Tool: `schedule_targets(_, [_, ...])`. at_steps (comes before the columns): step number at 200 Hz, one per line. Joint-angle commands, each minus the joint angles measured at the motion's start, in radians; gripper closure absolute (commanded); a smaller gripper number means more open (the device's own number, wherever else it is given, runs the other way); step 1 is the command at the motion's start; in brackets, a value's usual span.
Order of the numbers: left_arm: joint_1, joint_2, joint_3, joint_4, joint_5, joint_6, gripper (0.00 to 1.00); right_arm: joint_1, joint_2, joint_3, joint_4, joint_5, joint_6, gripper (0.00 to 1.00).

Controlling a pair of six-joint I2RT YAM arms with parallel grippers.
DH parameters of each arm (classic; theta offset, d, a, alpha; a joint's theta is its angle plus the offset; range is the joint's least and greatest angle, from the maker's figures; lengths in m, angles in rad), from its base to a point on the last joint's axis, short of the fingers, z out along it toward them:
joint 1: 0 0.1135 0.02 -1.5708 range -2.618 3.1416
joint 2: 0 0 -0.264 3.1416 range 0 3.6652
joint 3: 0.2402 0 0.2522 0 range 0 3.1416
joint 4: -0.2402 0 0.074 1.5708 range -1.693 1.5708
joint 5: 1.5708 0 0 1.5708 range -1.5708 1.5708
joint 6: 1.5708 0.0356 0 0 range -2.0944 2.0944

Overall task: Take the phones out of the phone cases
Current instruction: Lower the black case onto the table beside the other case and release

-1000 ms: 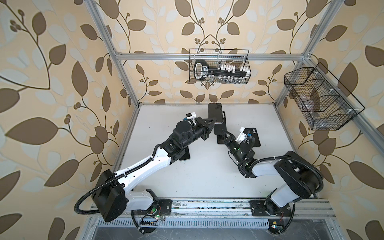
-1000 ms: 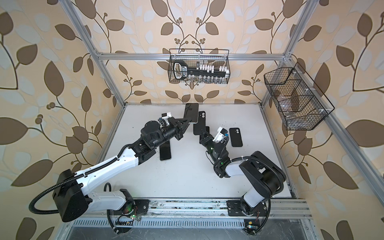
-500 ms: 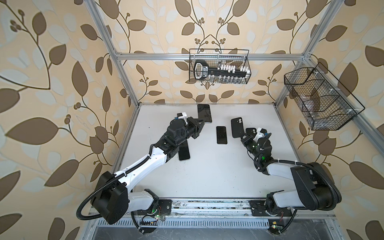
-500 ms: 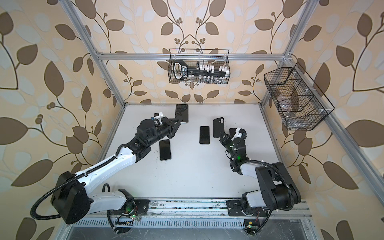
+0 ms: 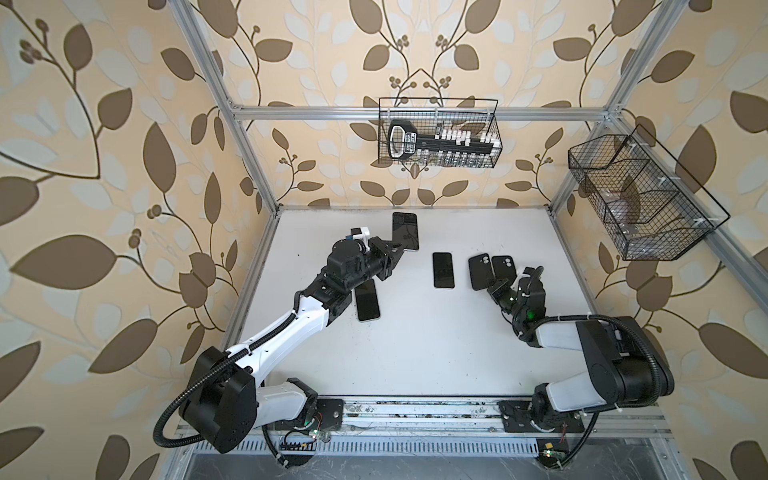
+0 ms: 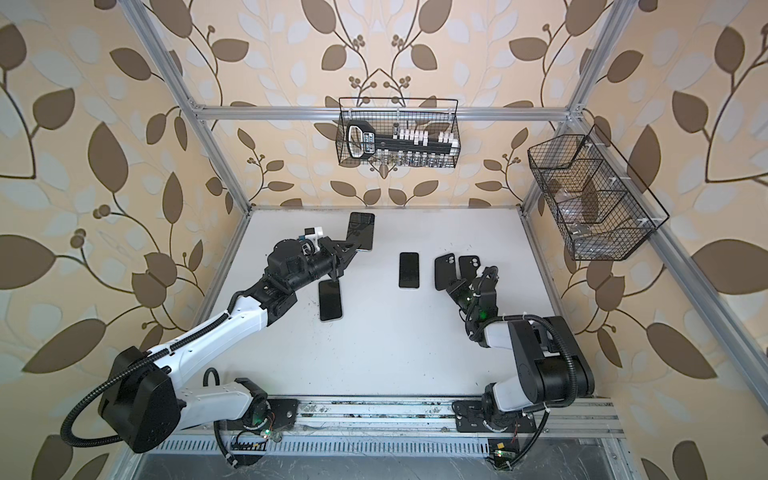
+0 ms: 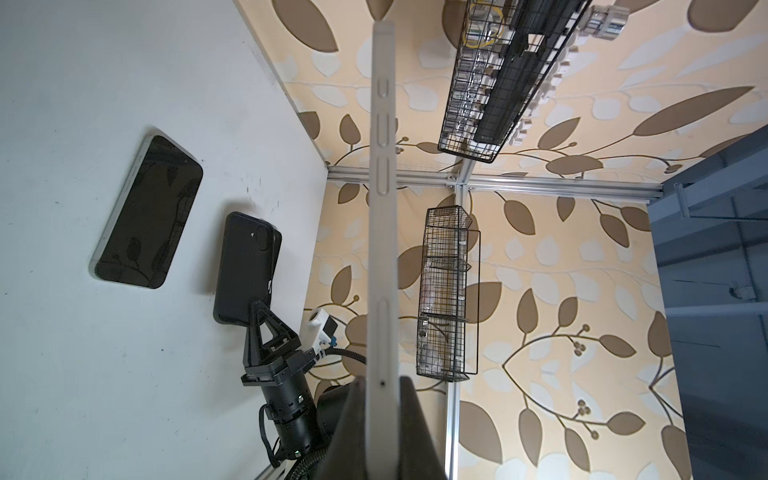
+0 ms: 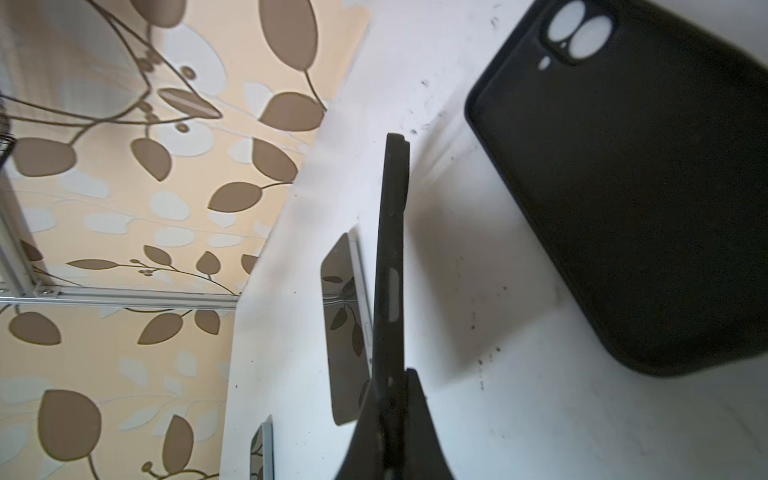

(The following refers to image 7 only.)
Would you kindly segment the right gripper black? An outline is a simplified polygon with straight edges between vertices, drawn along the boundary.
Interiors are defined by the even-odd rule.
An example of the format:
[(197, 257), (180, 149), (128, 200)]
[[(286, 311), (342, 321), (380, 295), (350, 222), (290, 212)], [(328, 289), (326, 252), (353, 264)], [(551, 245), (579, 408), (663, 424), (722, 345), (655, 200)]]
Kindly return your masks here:
[(300, 459), (325, 444), (305, 374), (314, 351), (301, 351), (298, 334), (261, 300), (249, 308), (243, 355), (245, 386), (259, 387), (259, 432), (270, 459)]

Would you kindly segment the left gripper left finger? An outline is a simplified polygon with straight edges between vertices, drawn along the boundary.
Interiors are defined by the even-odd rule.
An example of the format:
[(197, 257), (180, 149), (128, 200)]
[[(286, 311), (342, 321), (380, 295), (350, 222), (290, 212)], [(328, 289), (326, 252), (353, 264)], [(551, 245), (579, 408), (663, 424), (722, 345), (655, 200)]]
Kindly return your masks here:
[(327, 440), (327, 450), (314, 479), (363, 480), (365, 447), (366, 379), (331, 387), (321, 394), (318, 425)]

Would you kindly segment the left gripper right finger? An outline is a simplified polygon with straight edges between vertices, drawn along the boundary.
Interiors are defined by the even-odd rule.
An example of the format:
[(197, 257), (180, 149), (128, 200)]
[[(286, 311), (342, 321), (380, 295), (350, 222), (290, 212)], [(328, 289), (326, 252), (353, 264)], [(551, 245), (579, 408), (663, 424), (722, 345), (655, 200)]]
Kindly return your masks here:
[(399, 479), (446, 480), (414, 383), (401, 376)]

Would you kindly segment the phone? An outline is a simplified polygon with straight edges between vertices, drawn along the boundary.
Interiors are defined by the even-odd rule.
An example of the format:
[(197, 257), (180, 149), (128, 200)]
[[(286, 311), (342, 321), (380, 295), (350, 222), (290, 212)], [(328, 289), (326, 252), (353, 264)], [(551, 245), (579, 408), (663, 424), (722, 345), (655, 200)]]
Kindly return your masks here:
[(97, 244), (92, 275), (107, 282), (160, 288), (203, 175), (202, 166), (163, 133), (145, 137)]
[(370, 479), (396, 479), (400, 465), (395, 47), (394, 24), (375, 22), (370, 100), (365, 407), (366, 471)]

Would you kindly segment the black phone case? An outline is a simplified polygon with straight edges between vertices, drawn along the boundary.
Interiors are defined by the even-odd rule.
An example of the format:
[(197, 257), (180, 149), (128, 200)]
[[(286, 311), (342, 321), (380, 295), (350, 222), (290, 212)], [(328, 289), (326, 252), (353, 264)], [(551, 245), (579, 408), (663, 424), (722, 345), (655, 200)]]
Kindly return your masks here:
[(218, 323), (247, 326), (254, 303), (271, 305), (281, 246), (271, 223), (243, 212), (227, 215), (213, 308)]

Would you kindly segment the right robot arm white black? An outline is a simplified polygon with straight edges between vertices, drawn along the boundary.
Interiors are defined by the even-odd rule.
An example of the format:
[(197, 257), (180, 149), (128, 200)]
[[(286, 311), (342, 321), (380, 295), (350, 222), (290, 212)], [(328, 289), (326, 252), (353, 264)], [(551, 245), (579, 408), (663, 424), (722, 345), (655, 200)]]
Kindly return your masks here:
[(337, 346), (339, 321), (314, 310), (299, 335), (262, 301), (251, 304), (244, 348), (245, 386), (261, 389), (261, 441), (277, 474), (312, 479), (330, 447), (349, 395), (347, 385), (330, 385), (316, 395), (306, 375), (328, 356), (364, 365), (366, 357)]

